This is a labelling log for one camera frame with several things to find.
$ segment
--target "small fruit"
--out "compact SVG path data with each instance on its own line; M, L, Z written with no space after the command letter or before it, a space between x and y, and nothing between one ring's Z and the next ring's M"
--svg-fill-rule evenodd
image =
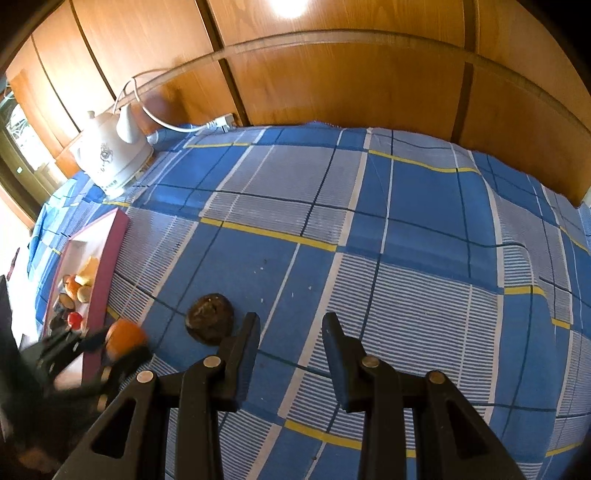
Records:
M109 358L116 361L134 348L147 343L148 336L137 323L119 319L107 332L105 349Z
M90 302L90 294L92 294L92 287L84 285L78 289L78 300L81 303Z
M78 312L72 312L68 315L68 325L72 327L72 330L80 330L83 320L82 315Z
M74 280L74 277L72 276L70 276L70 278L66 280L66 284L64 285L66 293L72 300L76 300L78 298L78 289L81 286L82 285L80 285L76 280Z

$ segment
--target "blue plaid bedsheet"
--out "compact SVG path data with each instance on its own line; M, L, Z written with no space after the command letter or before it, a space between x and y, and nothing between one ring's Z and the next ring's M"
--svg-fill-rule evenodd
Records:
M184 328L204 294L261 318L247 401L220 415L226 478L356 478L362 416L337 405L326 311L395 368L444 371L527 478L558 478L589 429L590 210L493 157L309 124L187 136L114 202L78 174L35 226L40 325L68 238L116 207L131 223L108 316L142 324L150 368L184 370L215 350Z

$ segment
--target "white electric kettle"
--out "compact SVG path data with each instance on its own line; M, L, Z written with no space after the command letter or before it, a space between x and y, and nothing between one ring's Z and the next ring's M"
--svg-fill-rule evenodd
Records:
M116 198L152 155L150 145L131 115L129 104L119 115L88 112L81 139L71 147L76 163L107 195Z

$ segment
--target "yellow stripe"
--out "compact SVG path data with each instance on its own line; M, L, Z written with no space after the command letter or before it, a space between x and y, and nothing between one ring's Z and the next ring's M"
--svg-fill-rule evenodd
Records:
M128 202L111 202L111 201L104 201L103 205L118 205L120 207L129 207L131 206Z
M531 292L531 285L524 285L522 287L505 287L505 295L523 295ZM544 290L539 286L534 285L534 295L542 295L546 297Z
M558 320L558 319L552 319L552 323L554 325L556 325L557 327L566 328L567 330L570 330L570 323L569 322L564 322L564 321Z
M116 311L114 311L111 307L107 307L107 313L111 315L115 320L119 320L121 315L119 315Z
M584 247L583 245L581 245L579 242L577 242L573 237L571 237L569 235L569 233L566 231L566 229L564 227L560 227L560 229L566 234L567 237L569 237L569 240L574 243L577 247L582 248L583 250L585 250L587 253L589 253L589 250L587 250L587 247Z
M286 420L285 421L285 428L293 430L294 432L301 433L302 435L306 435L307 437L312 437L321 442L330 443L332 445L338 445L340 447L347 447L352 448L355 450L361 450L361 442L358 440L347 439L344 437L339 437L337 435L332 435L330 433L322 432L321 430L316 430L307 425L303 425L293 420ZM417 452L414 450L407 450L406 451L408 458L416 458Z
M439 168L439 167L432 167L431 165L427 165L426 163L422 163L422 162L419 162L416 160L409 160L407 158L397 157L396 155L389 155L387 153L378 152L376 150L369 150L369 153L371 153L373 155L378 155L380 157L390 158L391 160L396 160L396 161L400 161L403 163L409 163L411 165L417 165L419 167L428 168L429 170L438 171L441 173L455 173L457 171L458 172L471 171L471 172L480 174L480 172L477 169L470 168L470 167L459 167L457 169L456 168Z
M269 236L271 238L278 238L287 242L294 242L295 244L308 245L309 247L320 248L329 252L336 251L336 245L321 242L319 240L312 240L311 238L305 238L303 236L292 235L290 233L276 232L274 230L266 230L264 228L241 225L240 223L220 222L219 220L213 220L210 218L201 218L200 221L209 225L221 226L223 228L230 228L232 230L239 230L246 233L254 233L255 235Z
M209 145L185 145L185 148L250 147L250 143L214 143Z
M51 250L52 252L55 252L58 255L61 255L61 252L59 250L56 250L55 248L53 248L50 244L44 242L43 240L41 240L41 243L43 245L45 245L49 250Z
M215 226L222 226L222 222L220 220L214 220L213 218L201 218L199 222L206 223L208 225L215 225Z
M573 448L577 448L577 447L581 446L582 444L583 444L583 442L573 443L571 445L567 445L566 447L557 448L556 450L549 450L548 452L546 452L546 457L551 457L553 455L558 455L559 453L568 452L569 450L572 450Z

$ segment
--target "red ball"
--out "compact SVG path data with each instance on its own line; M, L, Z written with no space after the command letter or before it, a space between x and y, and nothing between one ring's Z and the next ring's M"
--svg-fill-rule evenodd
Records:
M78 312L72 312L68 315L68 325L72 327L72 330L79 330L82 326L82 315Z

